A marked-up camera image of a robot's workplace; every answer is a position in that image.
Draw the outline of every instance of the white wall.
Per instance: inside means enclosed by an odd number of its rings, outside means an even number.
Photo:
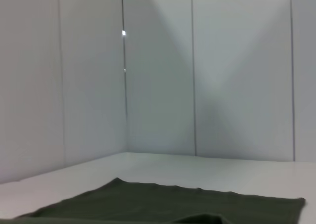
[[[316,1],[293,0],[296,160],[316,162]]]
[[[60,0],[66,163],[126,149],[121,0]]]
[[[0,0],[0,182],[64,166],[58,0]]]
[[[290,0],[193,0],[199,156],[291,161]]]
[[[194,155],[191,0],[124,0],[130,151]]]

